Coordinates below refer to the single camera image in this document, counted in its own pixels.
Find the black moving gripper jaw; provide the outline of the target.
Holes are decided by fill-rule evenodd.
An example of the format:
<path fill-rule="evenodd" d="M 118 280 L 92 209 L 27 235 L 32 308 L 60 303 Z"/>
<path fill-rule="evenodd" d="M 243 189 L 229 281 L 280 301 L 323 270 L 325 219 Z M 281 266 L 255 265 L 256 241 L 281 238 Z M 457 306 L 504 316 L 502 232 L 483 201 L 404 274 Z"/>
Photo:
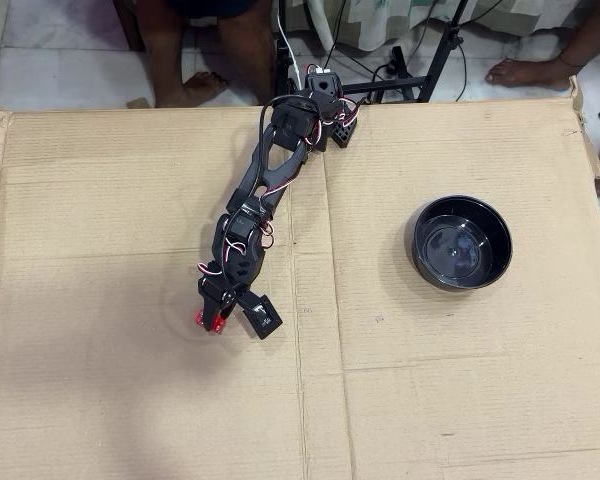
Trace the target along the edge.
<path fill-rule="evenodd" d="M 200 310 L 200 325 L 207 332 L 221 332 L 225 320 L 222 312 L 223 296 L 203 295 L 203 306 Z"/>

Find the black gripper body with motor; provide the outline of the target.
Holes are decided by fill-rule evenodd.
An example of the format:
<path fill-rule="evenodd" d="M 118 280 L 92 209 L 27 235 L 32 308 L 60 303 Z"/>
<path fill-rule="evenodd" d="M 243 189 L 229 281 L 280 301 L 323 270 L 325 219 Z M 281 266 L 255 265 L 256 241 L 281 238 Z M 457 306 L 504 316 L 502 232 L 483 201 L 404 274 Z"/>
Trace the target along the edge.
<path fill-rule="evenodd" d="M 219 309 L 239 304 L 243 309 L 258 309 L 262 299 L 251 291 L 260 273 L 265 250 L 259 238 L 247 244 L 227 238 L 212 244 L 213 260 L 204 267 L 198 282 L 199 293 L 219 304 Z"/>

